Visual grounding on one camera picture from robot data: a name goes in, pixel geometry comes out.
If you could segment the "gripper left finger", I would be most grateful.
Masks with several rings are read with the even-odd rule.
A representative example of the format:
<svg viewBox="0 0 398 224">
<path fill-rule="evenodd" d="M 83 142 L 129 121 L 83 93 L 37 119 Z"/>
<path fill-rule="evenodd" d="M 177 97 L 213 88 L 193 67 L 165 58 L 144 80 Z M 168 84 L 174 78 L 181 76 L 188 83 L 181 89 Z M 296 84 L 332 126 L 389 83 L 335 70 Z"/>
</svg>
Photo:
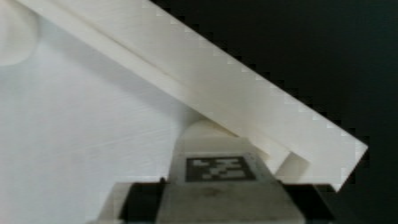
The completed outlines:
<svg viewBox="0 0 398 224">
<path fill-rule="evenodd" d="M 119 182 L 97 218 L 87 224 L 154 224 L 165 186 L 165 179 L 156 182 Z"/>
</svg>

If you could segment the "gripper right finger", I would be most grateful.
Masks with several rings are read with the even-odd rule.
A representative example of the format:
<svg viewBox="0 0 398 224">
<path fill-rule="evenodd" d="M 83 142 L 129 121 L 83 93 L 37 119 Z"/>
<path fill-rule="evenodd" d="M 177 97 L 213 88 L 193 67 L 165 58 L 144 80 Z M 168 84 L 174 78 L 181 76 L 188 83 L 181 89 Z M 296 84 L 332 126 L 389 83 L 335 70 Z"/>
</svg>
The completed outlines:
<svg viewBox="0 0 398 224">
<path fill-rule="evenodd" d="M 282 184 L 305 224 L 364 224 L 328 184 Z"/>
</svg>

